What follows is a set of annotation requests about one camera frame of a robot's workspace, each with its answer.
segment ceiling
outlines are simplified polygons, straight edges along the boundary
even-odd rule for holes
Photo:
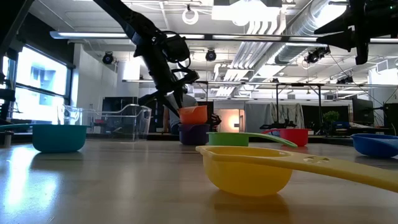
[[[141,4],[126,3],[131,9],[142,13],[162,30],[172,30],[178,33],[214,33],[214,34],[245,34],[248,26],[236,26],[231,21],[214,21],[211,19],[211,7],[213,0],[201,1],[201,6],[192,6],[194,9],[204,10],[199,13],[199,20],[194,25],[188,25],[182,21],[182,9],[186,6],[168,5],[163,7],[166,11],[163,15],[159,3]],[[287,11],[287,22],[294,17],[308,3],[308,0],[296,0],[295,7]],[[122,32],[119,24],[114,21],[93,1],[89,0],[36,0],[30,12],[43,20],[58,31],[81,31],[81,32]],[[212,72],[216,63],[231,63],[241,42],[212,42],[212,41],[188,41],[191,50],[192,66],[196,70],[207,70]],[[215,49],[217,61],[206,62],[205,54],[208,48]],[[90,40],[86,45],[87,51],[94,51],[97,54],[104,54],[104,51],[112,50],[118,60],[129,60],[132,57],[132,46],[129,40]],[[305,54],[297,57],[291,65],[285,67],[276,76],[280,82],[327,82],[330,77],[341,73],[341,70],[348,70],[353,74],[354,81],[367,82],[368,69],[375,66],[385,57],[398,57],[398,45],[370,45],[369,63],[355,65],[356,51],[351,52],[331,47],[331,55],[326,56],[319,63],[307,68],[303,62]]]

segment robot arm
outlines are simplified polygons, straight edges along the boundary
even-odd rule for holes
[[[175,101],[181,108],[184,84],[192,83],[199,78],[197,72],[189,68],[171,71],[167,64],[167,62],[179,63],[189,58],[190,52],[185,38],[174,32],[161,31],[152,21],[141,13],[130,10],[120,0],[94,0],[94,2],[121,25],[126,35],[137,46],[134,56],[142,56],[148,67],[157,91],[140,98],[139,104],[144,105],[157,98],[178,116],[177,108],[167,101],[165,95],[174,91]],[[167,37],[166,33],[175,35]],[[185,72],[186,75],[178,80],[174,75],[175,72]]]

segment desk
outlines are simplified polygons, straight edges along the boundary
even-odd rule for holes
[[[370,159],[348,146],[294,151],[398,169],[397,159]],[[279,195],[224,193],[194,147],[172,141],[87,141],[73,154],[0,149],[0,191],[0,223],[398,223],[397,193],[306,172],[295,171]]]

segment purple bowl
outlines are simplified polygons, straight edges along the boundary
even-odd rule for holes
[[[180,124],[180,142],[189,146],[202,146],[208,143],[209,124]]]

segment monitor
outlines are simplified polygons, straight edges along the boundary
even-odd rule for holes
[[[373,124],[373,102],[370,100],[353,99],[354,123]]]

